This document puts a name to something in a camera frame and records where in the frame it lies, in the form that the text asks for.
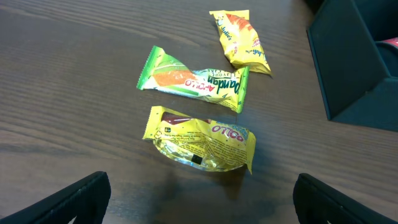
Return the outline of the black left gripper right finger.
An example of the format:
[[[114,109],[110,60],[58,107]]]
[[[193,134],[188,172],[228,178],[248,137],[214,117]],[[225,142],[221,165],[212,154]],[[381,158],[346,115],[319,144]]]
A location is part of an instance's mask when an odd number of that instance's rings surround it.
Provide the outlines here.
[[[300,224],[397,224],[306,173],[298,175],[293,201]]]

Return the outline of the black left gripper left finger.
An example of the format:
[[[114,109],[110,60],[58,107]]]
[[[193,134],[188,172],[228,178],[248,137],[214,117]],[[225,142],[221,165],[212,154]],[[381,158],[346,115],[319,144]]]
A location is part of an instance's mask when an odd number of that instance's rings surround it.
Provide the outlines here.
[[[97,171],[47,198],[1,219],[3,224],[102,224],[111,197],[106,172]]]

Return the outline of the red soda can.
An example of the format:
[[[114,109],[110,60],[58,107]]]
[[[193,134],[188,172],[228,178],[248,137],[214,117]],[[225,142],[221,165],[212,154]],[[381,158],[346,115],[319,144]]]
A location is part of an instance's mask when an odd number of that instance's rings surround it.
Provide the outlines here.
[[[393,45],[395,47],[398,47],[398,37],[387,39],[387,40],[383,40],[382,43],[390,44],[390,45]]]

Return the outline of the yellow peanut butter snack packet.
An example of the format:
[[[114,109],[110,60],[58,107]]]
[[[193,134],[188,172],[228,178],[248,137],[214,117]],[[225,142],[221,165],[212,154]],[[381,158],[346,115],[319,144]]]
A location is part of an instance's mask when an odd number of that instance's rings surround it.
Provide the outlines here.
[[[249,21],[249,10],[210,11],[215,18],[225,57],[235,68],[249,67],[251,72],[271,75],[265,51]]]

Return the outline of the yellow chocolate cake packet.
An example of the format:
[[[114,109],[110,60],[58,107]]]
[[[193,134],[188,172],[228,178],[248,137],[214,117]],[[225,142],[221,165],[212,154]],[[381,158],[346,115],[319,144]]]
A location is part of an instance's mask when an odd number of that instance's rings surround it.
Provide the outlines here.
[[[252,172],[256,137],[235,124],[153,106],[143,139],[166,157],[196,169],[227,172],[246,166]]]

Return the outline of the black open gift box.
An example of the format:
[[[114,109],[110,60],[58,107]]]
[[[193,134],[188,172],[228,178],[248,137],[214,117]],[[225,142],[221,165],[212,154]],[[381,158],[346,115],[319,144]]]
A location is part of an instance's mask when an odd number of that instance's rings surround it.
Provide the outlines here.
[[[328,120],[397,131],[397,0],[307,1]]]

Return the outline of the green pandan cake packet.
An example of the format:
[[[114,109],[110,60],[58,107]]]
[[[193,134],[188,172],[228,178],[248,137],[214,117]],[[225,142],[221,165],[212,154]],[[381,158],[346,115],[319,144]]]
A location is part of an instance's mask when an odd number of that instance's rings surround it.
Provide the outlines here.
[[[226,72],[213,68],[190,70],[164,49],[153,46],[137,82],[140,90],[158,90],[243,110],[249,67]]]

